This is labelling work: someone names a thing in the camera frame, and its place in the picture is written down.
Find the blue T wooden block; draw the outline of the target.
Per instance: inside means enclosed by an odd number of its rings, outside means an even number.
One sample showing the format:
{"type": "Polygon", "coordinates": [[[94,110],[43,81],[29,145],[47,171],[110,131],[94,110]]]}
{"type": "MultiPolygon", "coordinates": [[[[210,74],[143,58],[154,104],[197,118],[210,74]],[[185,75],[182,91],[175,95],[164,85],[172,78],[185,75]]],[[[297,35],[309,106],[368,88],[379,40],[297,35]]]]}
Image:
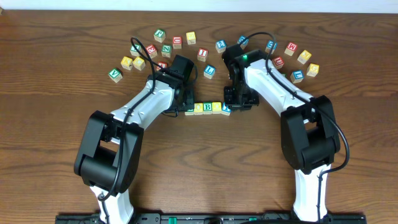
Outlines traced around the blue T wooden block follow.
{"type": "Polygon", "coordinates": [[[228,108],[228,106],[225,103],[222,104],[221,114],[226,116],[229,116],[231,114],[231,110],[228,108]]]}

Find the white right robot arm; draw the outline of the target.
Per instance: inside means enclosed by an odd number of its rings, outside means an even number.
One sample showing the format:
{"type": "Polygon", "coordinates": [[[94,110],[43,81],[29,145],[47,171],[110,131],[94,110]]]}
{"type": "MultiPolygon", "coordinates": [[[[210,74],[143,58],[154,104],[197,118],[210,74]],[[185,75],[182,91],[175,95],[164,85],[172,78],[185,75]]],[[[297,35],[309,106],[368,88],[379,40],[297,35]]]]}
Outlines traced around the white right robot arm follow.
{"type": "Polygon", "coordinates": [[[301,91],[273,66],[261,50],[244,52],[239,44],[226,48],[222,59],[231,86],[224,103],[231,111],[249,110],[264,98],[280,116],[281,148],[295,171],[293,211],[301,221],[318,222],[327,215],[327,172],[340,150],[331,101],[301,91]]]}

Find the yellow O block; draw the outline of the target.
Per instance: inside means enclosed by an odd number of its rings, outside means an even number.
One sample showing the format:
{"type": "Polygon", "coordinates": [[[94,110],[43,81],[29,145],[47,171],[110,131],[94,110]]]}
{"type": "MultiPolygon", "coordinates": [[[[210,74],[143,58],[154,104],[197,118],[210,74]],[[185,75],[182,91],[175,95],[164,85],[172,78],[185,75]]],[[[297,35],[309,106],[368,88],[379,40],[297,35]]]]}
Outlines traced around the yellow O block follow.
{"type": "Polygon", "coordinates": [[[212,102],[212,113],[213,114],[221,114],[222,112],[222,103],[221,102],[212,102]]]}
{"type": "Polygon", "coordinates": [[[195,103],[194,104],[194,115],[202,115],[203,114],[203,103],[195,103]]]}

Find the green R wooden block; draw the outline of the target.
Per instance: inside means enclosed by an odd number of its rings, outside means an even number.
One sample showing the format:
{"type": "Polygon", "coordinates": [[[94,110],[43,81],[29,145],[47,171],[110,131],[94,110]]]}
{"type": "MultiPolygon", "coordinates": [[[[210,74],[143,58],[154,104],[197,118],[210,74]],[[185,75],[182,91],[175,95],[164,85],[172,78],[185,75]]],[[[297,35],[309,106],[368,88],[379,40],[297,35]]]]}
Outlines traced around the green R wooden block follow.
{"type": "Polygon", "coordinates": [[[186,115],[186,116],[194,115],[194,109],[187,110],[187,111],[185,112],[185,115],[186,115]]]}

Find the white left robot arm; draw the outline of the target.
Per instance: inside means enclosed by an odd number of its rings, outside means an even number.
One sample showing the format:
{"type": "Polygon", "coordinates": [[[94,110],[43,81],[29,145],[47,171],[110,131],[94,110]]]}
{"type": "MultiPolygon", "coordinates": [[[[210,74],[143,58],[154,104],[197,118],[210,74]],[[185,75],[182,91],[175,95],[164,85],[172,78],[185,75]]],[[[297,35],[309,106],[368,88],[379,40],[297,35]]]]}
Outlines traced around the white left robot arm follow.
{"type": "Polygon", "coordinates": [[[189,74],[155,72],[144,89],[110,114],[95,111],[88,120],[74,172],[90,186],[103,223],[129,223],[134,209],[128,188],[137,172],[145,129],[163,112],[193,108],[189,74]]]}

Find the green B wooden block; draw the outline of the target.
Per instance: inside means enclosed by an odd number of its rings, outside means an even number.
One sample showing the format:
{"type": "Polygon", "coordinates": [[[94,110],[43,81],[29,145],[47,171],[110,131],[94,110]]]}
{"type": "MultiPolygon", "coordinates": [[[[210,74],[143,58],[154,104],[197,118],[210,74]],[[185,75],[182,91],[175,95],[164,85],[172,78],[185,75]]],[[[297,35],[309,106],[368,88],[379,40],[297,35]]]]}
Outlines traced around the green B wooden block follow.
{"type": "Polygon", "coordinates": [[[213,113],[212,102],[204,102],[203,103],[203,114],[212,114],[212,113],[213,113]]]}

